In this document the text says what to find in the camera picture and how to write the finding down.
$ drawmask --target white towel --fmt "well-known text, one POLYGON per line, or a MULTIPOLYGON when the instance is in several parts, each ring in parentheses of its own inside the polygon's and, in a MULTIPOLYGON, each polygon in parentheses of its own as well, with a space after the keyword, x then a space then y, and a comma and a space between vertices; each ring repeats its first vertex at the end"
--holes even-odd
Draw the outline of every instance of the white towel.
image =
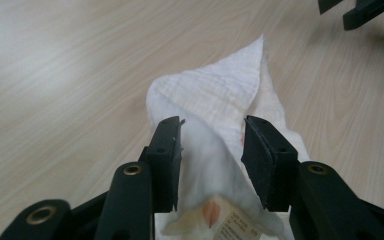
MULTIPOLYGON (((263 43, 260 37, 217 63, 160 77, 149 88, 146 103, 153 129, 172 116, 186 121, 178 212, 157 214, 157 239, 226 239, 226 229, 232 230, 229 218, 236 216, 246 219, 256 239, 260 233, 261 239, 293 239, 276 214, 263 210, 240 160, 248 114, 270 121, 298 150, 300 161, 310 160, 300 135, 286 127, 263 43)), ((251 239, 239 232, 234 234, 251 239)))

